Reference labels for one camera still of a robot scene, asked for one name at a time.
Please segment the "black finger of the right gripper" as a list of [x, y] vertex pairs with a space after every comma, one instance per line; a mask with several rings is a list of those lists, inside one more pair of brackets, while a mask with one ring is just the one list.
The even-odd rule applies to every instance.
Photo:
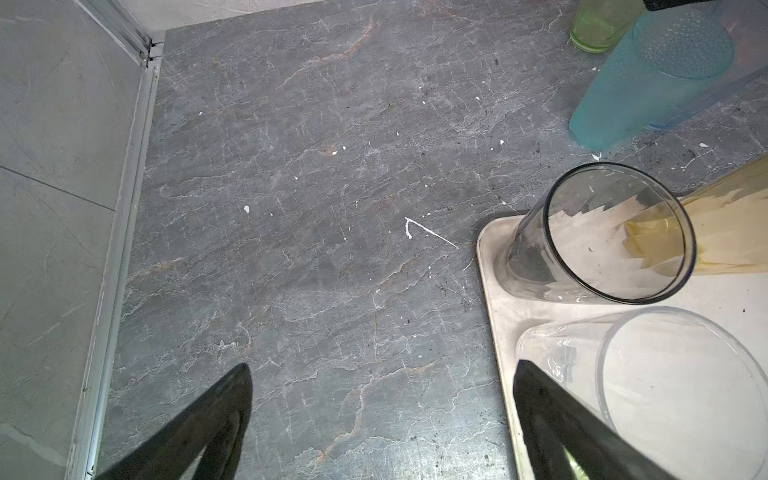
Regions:
[[643, 0], [643, 4], [648, 11], [660, 11], [708, 1], [709, 0]]

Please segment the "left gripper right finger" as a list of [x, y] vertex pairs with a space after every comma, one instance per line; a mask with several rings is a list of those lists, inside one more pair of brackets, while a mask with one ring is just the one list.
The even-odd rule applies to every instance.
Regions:
[[574, 479], [572, 456], [590, 479], [671, 479], [529, 360], [520, 360], [513, 397], [537, 479]]

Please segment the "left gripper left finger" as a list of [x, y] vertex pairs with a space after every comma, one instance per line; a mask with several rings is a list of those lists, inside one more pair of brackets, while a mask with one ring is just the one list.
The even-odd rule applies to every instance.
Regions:
[[252, 377], [240, 363], [99, 479], [179, 479], [192, 463], [195, 479], [232, 479], [252, 405]]

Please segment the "teal textured cup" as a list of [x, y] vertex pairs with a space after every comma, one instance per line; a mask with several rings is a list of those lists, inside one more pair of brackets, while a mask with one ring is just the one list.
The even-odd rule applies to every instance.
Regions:
[[607, 150], [686, 103], [730, 67], [726, 29], [692, 5], [642, 14], [620, 40], [569, 122], [580, 145]]

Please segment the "small green glass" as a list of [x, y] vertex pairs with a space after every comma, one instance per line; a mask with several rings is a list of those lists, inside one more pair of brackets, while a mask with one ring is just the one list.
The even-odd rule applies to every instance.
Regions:
[[612, 48], [645, 11], [642, 0], [582, 0], [570, 31], [570, 40], [587, 53]]

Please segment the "blue tumbler glass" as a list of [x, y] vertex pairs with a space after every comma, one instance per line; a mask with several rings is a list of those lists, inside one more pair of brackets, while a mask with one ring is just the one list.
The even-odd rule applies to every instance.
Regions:
[[734, 46], [732, 63], [710, 86], [663, 119], [649, 124], [649, 129], [672, 129], [767, 73], [766, 1], [699, 2], [694, 8], [726, 30]]

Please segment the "clear tumbler glass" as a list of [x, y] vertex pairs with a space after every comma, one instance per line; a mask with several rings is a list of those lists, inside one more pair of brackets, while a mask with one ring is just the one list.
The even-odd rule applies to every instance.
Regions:
[[767, 476], [767, 375], [701, 315], [649, 307], [542, 324], [517, 355], [680, 479]]

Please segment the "dark grey tumbler glass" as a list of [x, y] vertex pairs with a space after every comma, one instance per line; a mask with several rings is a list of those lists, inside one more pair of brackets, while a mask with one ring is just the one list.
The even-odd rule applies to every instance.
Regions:
[[563, 174], [523, 217], [494, 274], [518, 297], [649, 305], [686, 285], [696, 256], [690, 217], [661, 182], [593, 162]]

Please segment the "tall amber tumbler glass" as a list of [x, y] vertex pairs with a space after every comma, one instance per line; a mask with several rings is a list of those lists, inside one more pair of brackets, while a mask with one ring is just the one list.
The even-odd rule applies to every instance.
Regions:
[[[697, 243], [695, 275], [767, 271], [767, 156], [681, 200]], [[658, 208], [624, 223], [628, 253], [664, 275], [680, 256], [680, 227]]]

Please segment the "beige plastic tray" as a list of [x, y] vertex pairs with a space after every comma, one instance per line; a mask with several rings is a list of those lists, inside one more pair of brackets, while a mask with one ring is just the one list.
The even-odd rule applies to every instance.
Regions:
[[[512, 393], [518, 363], [516, 345], [523, 332], [542, 323], [564, 323], [632, 311], [632, 306], [567, 304], [515, 297], [500, 286], [493, 262], [520, 223], [520, 216], [497, 218], [480, 231], [476, 253], [488, 310], [509, 436], [519, 479], [535, 477], [530, 465]], [[767, 366], [767, 275], [695, 276], [662, 303], [703, 315], [733, 334], [762, 367]]]

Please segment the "tall green tumbler glass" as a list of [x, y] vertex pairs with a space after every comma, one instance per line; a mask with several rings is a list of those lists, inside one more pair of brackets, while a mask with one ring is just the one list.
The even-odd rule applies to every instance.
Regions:
[[570, 455], [567, 456], [569, 467], [573, 472], [573, 478], [576, 480], [589, 480], [588, 475], [582, 466]]

